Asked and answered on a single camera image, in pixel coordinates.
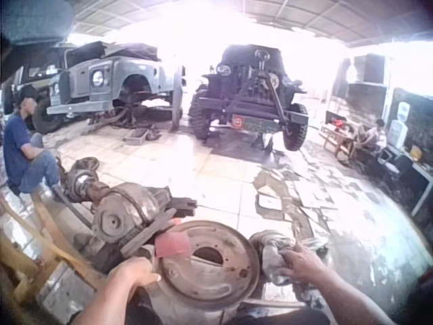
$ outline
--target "silver land rover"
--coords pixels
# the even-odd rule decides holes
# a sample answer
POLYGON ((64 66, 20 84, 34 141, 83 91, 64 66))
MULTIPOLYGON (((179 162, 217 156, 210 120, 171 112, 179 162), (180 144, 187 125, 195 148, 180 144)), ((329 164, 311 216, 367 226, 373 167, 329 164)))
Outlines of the silver land rover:
POLYGON ((173 62, 163 63, 156 47, 98 41, 75 49, 70 59, 80 63, 50 80, 50 115, 107 112, 154 99, 173 103, 178 67, 173 62))

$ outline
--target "garage roof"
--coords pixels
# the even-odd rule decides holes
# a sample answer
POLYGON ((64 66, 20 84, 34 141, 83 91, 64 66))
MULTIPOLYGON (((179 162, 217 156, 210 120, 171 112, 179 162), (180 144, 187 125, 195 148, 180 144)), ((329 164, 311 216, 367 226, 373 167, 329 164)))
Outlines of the garage roof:
MULTIPOLYGON (((254 18, 259 24, 301 28, 348 47, 398 40, 433 39, 426 9, 416 0, 209 0, 254 18)), ((76 33, 104 36, 157 18, 188 0, 75 0, 76 33)))

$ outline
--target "brake backing plate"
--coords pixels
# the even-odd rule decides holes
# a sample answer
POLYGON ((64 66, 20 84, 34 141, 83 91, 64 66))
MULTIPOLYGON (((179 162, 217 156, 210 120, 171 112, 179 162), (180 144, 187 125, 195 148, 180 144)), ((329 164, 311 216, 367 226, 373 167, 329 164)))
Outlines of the brake backing plate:
POLYGON ((242 302, 255 289, 256 251, 236 230, 213 221, 190 221, 169 232, 186 232, 192 255, 155 260, 160 288, 187 307, 218 311, 242 302))

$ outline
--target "cap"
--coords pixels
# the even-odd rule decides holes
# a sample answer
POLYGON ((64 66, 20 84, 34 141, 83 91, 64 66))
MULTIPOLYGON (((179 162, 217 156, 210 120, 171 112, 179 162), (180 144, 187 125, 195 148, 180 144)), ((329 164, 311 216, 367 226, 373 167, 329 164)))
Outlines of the cap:
POLYGON ((33 98, 34 100, 36 100, 37 97, 38 97, 38 93, 37 93, 36 89, 32 85, 25 85, 23 88, 21 88, 18 91, 16 103, 17 103, 18 107, 20 107, 20 105, 24 99, 33 98))

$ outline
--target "jeep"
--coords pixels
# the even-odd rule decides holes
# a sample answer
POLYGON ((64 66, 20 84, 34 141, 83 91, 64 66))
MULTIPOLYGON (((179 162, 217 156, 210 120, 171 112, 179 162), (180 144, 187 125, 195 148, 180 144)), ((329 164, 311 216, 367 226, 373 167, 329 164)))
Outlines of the jeep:
POLYGON ((208 86, 197 91, 189 109, 198 139, 208 139, 210 124, 218 121, 259 135, 282 131, 286 149, 300 149, 309 118, 306 108, 292 101, 295 93, 305 91, 302 82, 287 76, 280 50, 230 45, 215 71, 203 76, 208 86))
POLYGON ((1 103, 4 114, 9 115, 16 107, 15 94, 21 87, 32 85, 38 92, 35 113, 26 119, 29 129, 46 134, 58 129, 64 122, 64 115, 49 116, 47 107, 49 101, 49 80, 53 75, 67 69, 71 62, 69 53, 74 49, 73 45, 52 47, 46 55, 33 56, 4 84, 2 84, 1 103))
POLYGON ((163 64, 156 47, 98 41, 75 49, 71 57, 81 63, 50 80, 48 114, 108 112, 154 99, 173 103, 177 67, 163 64))

